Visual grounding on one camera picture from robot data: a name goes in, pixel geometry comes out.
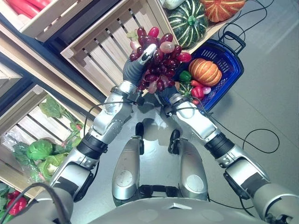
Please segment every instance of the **green striped squash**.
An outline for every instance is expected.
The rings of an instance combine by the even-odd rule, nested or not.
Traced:
[[[186,0],[168,10],[168,20],[183,49],[192,48],[206,32],[205,6],[199,0]]]

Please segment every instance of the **basket handle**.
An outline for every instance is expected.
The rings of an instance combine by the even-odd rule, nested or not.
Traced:
[[[236,34],[230,32],[230,31],[226,31],[222,37],[220,37],[219,41],[221,42],[221,40],[225,37],[225,36],[230,36],[231,38],[233,38],[235,41],[237,41],[240,45],[241,48],[235,52],[236,55],[238,55],[245,47],[246,47],[246,43],[240,38],[238,37]]]

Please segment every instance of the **bunch of grapes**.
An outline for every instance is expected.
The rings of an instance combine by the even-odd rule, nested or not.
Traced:
[[[138,89],[147,89],[149,93],[163,91],[167,87],[174,86],[175,82],[172,78],[175,75],[175,70],[181,62],[191,60],[191,55],[182,52],[182,47],[172,43],[173,36],[171,33],[165,34],[161,39],[157,38],[159,29],[153,27],[146,34],[144,28],[137,30],[138,42],[131,41],[130,46],[133,53],[130,55],[130,60],[134,61],[141,56],[143,51],[152,43],[156,44],[152,59],[147,62],[147,70],[142,77]]]

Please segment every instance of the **red pepper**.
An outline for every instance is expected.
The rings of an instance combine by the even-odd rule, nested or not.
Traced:
[[[9,207],[13,202],[15,201],[15,198],[10,200],[10,202],[7,204],[7,207]],[[12,216],[15,216],[18,214],[21,210],[23,210],[27,205],[27,201],[24,197],[21,197],[11,208],[9,211],[9,214]]]
[[[6,0],[11,6],[16,6],[30,17],[36,16],[40,10],[26,0]]]
[[[204,97],[204,92],[200,86],[196,86],[191,90],[191,96],[202,99]]]
[[[8,199],[15,199],[19,194],[20,194],[20,192],[17,191],[17,190],[15,190],[13,193],[9,193],[9,194],[7,195],[7,198],[8,198]]]
[[[26,1],[32,3],[33,5],[35,5],[40,9],[45,8],[50,3],[49,0],[26,0]]]
[[[200,86],[201,88],[204,87],[202,84],[200,84],[199,82],[197,82],[196,80],[191,80],[191,86]]]

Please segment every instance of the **blue plastic shopping basket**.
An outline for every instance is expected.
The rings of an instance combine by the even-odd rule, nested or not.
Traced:
[[[241,48],[236,52],[221,42],[225,36],[230,36],[236,40],[241,45]],[[243,74],[244,67],[238,54],[245,46],[246,44],[241,38],[227,31],[218,41],[209,39],[192,53],[192,60],[203,58],[213,61],[222,72],[220,82],[216,86],[213,86],[211,92],[205,95],[201,101],[206,111],[211,110]],[[178,80],[179,74],[184,70],[188,70],[188,66],[189,63],[182,63],[176,72],[174,80]]]

